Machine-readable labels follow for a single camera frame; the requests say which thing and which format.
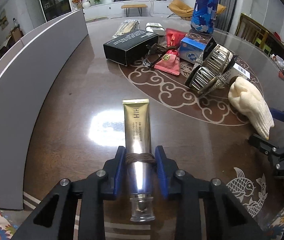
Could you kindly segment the red pink snack packet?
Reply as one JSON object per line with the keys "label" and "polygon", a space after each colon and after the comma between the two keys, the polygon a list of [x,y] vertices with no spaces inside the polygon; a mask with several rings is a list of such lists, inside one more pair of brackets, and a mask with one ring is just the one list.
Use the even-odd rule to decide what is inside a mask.
{"label": "red pink snack packet", "polygon": [[167,28],[166,29],[166,52],[154,65],[154,69],[178,76],[180,74],[179,47],[186,32]]}

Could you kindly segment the gold cosmetic tube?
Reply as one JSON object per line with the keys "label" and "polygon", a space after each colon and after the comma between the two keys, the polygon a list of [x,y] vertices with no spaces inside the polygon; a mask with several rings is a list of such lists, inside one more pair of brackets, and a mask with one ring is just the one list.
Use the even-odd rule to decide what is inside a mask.
{"label": "gold cosmetic tube", "polygon": [[125,164],[128,174],[132,222],[155,220],[153,213],[149,99],[123,100],[125,125]]}

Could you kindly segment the black cardboard box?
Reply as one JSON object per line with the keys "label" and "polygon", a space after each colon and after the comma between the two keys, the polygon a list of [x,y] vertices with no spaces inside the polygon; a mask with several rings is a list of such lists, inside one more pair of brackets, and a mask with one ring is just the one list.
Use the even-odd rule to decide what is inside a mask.
{"label": "black cardboard box", "polygon": [[158,40],[158,34],[135,30],[104,43],[103,51],[107,60],[128,66],[145,57],[150,48],[158,43]]}

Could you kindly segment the glasses with cord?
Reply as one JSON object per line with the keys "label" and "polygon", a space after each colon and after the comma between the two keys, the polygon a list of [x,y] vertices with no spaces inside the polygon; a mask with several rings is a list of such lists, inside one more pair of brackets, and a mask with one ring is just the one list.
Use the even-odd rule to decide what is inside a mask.
{"label": "glasses with cord", "polygon": [[[142,65],[147,68],[152,68],[158,63],[162,57],[170,50],[176,50],[177,46],[161,46],[160,44],[153,44],[153,45],[147,45],[146,48],[148,49],[147,54],[145,55],[144,59],[142,60]],[[149,60],[149,57],[151,55],[156,55],[156,59],[154,61]]]}

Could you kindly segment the rhinestone hair claw clip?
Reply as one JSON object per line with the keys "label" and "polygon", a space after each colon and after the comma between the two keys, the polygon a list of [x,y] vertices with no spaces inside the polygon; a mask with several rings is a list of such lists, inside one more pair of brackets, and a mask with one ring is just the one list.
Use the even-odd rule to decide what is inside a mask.
{"label": "rhinestone hair claw clip", "polygon": [[185,82],[186,87],[199,96],[205,96],[224,86],[231,77],[237,58],[238,55],[211,38],[196,60]]}

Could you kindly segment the wooden dining chair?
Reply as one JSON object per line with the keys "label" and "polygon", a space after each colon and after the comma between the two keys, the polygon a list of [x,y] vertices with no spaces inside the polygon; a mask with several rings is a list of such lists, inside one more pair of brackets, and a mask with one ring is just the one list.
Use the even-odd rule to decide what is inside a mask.
{"label": "wooden dining chair", "polygon": [[240,15],[235,35],[258,47],[268,56],[284,56],[284,43],[275,33],[245,14]]}

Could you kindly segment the bag of wooden sticks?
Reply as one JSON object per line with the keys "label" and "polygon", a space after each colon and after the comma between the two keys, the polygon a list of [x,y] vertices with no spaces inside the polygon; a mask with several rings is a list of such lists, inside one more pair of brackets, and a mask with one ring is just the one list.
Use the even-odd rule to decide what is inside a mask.
{"label": "bag of wooden sticks", "polygon": [[139,29],[139,24],[140,22],[137,19],[125,20],[112,37],[117,38],[119,36],[131,33],[132,31]]}

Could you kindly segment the blue patterned tall can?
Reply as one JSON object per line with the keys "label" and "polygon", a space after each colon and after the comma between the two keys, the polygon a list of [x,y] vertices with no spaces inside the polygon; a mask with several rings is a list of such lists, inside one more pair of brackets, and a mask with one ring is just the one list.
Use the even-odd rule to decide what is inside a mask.
{"label": "blue patterned tall can", "polygon": [[191,17],[191,27],[195,31],[212,34],[219,0],[196,0]]}

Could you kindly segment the flower vase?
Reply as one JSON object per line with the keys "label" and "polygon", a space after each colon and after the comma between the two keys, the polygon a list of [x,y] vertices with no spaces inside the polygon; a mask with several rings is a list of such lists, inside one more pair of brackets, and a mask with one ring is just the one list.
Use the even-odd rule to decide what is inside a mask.
{"label": "flower vase", "polygon": [[82,9],[82,4],[84,0],[72,0],[72,3],[77,7],[77,9]]}

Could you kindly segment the wooden bench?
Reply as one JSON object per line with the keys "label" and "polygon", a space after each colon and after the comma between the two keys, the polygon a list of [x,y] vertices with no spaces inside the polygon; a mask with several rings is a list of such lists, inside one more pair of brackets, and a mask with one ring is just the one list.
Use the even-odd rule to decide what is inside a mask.
{"label": "wooden bench", "polygon": [[143,9],[148,8],[146,4],[125,4],[121,6],[121,9],[125,10],[126,17],[130,16],[131,9],[138,9],[139,16],[143,16]]}

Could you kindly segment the blue white small box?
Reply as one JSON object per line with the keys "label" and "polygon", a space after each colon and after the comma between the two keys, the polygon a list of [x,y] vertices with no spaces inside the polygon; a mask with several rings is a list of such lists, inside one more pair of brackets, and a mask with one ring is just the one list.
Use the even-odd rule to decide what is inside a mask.
{"label": "blue white small box", "polygon": [[208,35],[200,35],[197,33],[187,33],[181,40],[179,47],[179,57],[189,63],[195,63],[199,58],[209,40]]}

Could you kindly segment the yellow lounge chair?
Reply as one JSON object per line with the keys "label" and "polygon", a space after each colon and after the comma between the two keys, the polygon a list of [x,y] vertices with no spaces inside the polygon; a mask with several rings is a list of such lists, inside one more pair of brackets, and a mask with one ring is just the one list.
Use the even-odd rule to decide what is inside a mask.
{"label": "yellow lounge chair", "polygon": [[185,20],[191,20],[192,16],[208,19],[212,18],[214,20],[216,15],[222,14],[226,8],[227,7],[224,5],[212,2],[196,2],[194,8],[191,8],[182,0],[174,0],[169,4],[169,9]]}

